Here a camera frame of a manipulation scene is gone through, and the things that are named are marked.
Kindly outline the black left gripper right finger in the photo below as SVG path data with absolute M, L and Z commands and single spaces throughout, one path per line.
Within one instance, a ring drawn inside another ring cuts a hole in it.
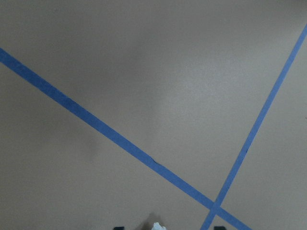
M 213 230 L 224 230 L 224 226 L 214 226 Z

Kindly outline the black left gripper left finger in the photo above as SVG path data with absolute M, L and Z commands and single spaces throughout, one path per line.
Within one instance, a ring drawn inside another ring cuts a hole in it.
M 114 230 L 124 230 L 124 226 L 114 227 Z

